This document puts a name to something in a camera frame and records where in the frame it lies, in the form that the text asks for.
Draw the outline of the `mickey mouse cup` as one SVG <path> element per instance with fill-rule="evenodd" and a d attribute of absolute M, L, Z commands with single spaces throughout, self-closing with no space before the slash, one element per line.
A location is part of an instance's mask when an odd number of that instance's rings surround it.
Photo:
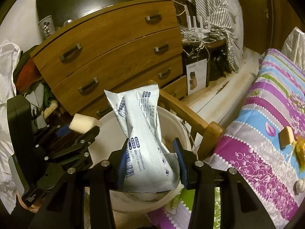
<path fill-rule="evenodd" d="M 54 23 L 53 23 L 53 19 L 52 19 L 51 15 L 43 18 L 38 23 L 38 27 L 39 27 L 40 33 L 44 39 L 47 39 L 47 37 L 49 37 L 55 33 L 55 27 L 54 27 Z"/>

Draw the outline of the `white wifi router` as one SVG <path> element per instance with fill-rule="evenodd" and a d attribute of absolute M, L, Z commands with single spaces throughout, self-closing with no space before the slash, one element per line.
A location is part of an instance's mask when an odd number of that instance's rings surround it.
<path fill-rule="evenodd" d="M 187 16 L 187 27 L 180 26 L 183 43 L 203 43 L 210 44 L 216 39 L 210 36 L 210 29 L 205 29 L 202 17 L 199 17 L 200 26 L 197 25 L 196 16 Z"/>

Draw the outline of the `pile of clothes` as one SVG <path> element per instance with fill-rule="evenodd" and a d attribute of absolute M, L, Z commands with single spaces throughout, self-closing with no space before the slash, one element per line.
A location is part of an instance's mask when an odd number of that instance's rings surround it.
<path fill-rule="evenodd" d="M 30 56 L 36 47 L 21 52 L 13 78 L 17 94 L 23 95 L 30 103 L 35 117 L 33 127 L 41 129 L 47 126 L 46 119 L 58 108 L 58 101 Z"/>

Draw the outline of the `brown wooden wardrobe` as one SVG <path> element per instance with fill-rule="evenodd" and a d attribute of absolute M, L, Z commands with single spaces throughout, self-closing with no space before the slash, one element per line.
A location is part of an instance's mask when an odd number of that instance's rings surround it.
<path fill-rule="evenodd" d="M 304 31 L 304 21 L 288 0 L 239 0 L 243 16 L 243 45 L 258 53 L 270 48 L 281 50 L 298 27 Z"/>

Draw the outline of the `beige sponge cube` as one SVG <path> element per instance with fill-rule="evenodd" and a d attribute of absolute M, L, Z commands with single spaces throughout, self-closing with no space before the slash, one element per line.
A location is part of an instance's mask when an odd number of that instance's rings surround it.
<path fill-rule="evenodd" d="M 283 128 L 278 135 L 281 148 L 291 145 L 295 141 L 293 130 L 289 126 Z"/>
<path fill-rule="evenodd" d="M 101 122 L 98 119 L 76 113 L 69 125 L 69 129 L 80 134 L 85 134 L 95 126 L 101 126 Z"/>

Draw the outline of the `wooden chair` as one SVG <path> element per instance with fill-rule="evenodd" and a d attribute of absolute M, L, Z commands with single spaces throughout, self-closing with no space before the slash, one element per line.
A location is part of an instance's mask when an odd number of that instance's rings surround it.
<path fill-rule="evenodd" d="M 223 128 L 216 122 L 207 123 L 197 113 L 177 98 L 161 89 L 159 89 L 159 91 L 160 95 L 158 103 L 163 104 L 166 110 L 174 112 L 179 118 L 190 125 L 190 133 L 193 139 L 195 139 L 197 134 L 203 137 L 198 148 L 199 159 L 205 160 L 210 157 L 214 152 L 218 139 L 223 133 Z"/>

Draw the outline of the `colourful striped bedspread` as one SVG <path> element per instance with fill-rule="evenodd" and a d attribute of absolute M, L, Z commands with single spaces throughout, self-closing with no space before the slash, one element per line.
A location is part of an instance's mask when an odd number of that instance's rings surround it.
<path fill-rule="evenodd" d="M 304 178 L 293 144 L 280 147 L 279 132 L 291 127 L 304 138 L 304 71 L 276 49 L 259 60 L 238 117 L 225 129 L 212 156 L 212 168 L 235 168 L 258 196 L 276 228 L 304 228 L 304 193 L 294 184 Z"/>

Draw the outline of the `white plastic snack bag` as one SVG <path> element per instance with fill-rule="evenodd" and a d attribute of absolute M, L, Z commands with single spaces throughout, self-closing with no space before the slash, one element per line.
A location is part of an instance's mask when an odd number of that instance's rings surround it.
<path fill-rule="evenodd" d="M 128 145 L 119 168 L 124 192 L 159 193 L 179 184 L 179 163 L 162 142 L 157 111 L 159 87 L 147 85 L 121 93 L 104 92 Z"/>

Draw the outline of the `grey striped hanging cloth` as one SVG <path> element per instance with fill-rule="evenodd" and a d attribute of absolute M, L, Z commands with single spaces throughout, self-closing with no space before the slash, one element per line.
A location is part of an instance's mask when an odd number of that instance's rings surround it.
<path fill-rule="evenodd" d="M 196 8 L 197 17 L 210 23 L 210 32 L 223 37 L 227 46 L 227 61 L 231 71 L 242 67 L 243 18 L 238 0 L 188 0 Z"/>

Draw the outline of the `white product box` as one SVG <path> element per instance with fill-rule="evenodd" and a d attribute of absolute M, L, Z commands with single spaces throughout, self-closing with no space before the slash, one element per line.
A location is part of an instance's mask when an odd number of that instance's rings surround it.
<path fill-rule="evenodd" d="M 207 59 L 186 65 L 188 96 L 206 87 Z"/>

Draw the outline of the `white crumpled paper ball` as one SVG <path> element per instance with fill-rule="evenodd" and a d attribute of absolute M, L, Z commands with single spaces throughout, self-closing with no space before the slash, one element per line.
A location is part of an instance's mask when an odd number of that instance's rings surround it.
<path fill-rule="evenodd" d="M 304 180 L 304 178 L 298 179 L 295 182 L 293 189 L 294 189 L 294 192 L 295 192 L 296 195 L 304 193 L 304 191 L 305 191 L 305 180 Z"/>

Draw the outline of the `brown wooden dresser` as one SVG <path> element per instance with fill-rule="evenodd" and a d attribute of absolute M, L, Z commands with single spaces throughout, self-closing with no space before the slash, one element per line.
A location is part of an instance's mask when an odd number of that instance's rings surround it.
<path fill-rule="evenodd" d="M 102 117 L 105 90 L 183 81 L 181 54 L 174 1 L 134 0 L 73 21 L 30 55 L 69 114 Z"/>

